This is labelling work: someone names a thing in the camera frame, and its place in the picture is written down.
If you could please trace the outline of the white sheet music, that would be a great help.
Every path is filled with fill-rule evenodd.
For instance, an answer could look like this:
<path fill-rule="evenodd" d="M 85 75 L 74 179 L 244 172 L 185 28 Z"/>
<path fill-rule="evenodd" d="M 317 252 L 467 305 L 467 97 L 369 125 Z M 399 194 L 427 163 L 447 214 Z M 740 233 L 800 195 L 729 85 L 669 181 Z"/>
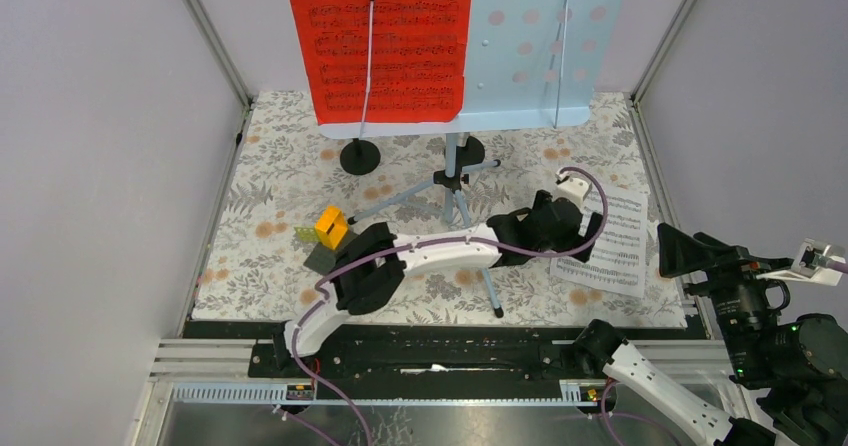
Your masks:
<path fill-rule="evenodd" d="M 608 199 L 607 222 L 588 262 L 554 258 L 550 275 L 604 292 L 641 298 L 648 266 L 648 198 L 612 185 L 603 187 Z"/>

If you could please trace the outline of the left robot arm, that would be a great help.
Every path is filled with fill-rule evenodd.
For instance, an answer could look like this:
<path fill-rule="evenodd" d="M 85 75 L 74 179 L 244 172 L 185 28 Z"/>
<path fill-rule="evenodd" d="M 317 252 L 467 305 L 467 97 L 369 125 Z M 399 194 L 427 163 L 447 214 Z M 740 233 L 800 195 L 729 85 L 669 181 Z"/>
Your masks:
<path fill-rule="evenodd" d="M 337 254 L 315 285 L 315 301 L 272 335 L 272 364 L 288 377 L 309 367 L 325 340 L 352 316 L 385 307 L 405 279 L 441 269 L 517 267 L 533 259 L 570 257 L 587 263 L 605 229 L 609 201 L 584 216 L 585 193 L 537 192 L 529 208 L 500 214 L 465 229 L 404 235 L 375 223 Z"/>

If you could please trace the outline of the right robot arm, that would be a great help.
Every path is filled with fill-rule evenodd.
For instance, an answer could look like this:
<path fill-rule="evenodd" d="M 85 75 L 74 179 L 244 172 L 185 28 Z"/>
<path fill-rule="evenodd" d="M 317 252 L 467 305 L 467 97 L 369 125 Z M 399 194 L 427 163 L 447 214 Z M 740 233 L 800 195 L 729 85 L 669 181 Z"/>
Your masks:
<path fill-rule="evenodd" d="M 699 445 L 843 445 L 847 440 L 847 333 L 824 313 L 782 324 L 791 281 L 834 286 L 847 272 L 845 248 L 806 239 L 795 258 L 762 258 L 705 233 L 657 227 L 664 278 L 703 272 L 688 294 L 708 299 L 733 374 L 773 423 L 766 428 L 699 399 L 655 367 L 620 331 L 596 319 L 574 342 L 583 376 L 602 374 L 636 392 Z"/>

